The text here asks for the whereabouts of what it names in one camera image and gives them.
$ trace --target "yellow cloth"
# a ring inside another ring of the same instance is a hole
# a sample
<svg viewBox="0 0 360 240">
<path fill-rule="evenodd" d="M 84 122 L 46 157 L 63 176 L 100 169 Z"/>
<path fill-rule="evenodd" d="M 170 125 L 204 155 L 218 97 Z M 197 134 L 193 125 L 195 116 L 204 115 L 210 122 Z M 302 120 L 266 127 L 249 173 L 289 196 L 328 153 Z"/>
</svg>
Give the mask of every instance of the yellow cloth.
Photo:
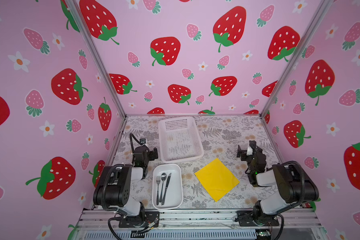
<svg viewBox="0 0 360 240">
<path fill-rule="evenodd" d="M 218 158 L 195 172 L 195 175 L 216 202 L 240 183 Z"/>
</svg>

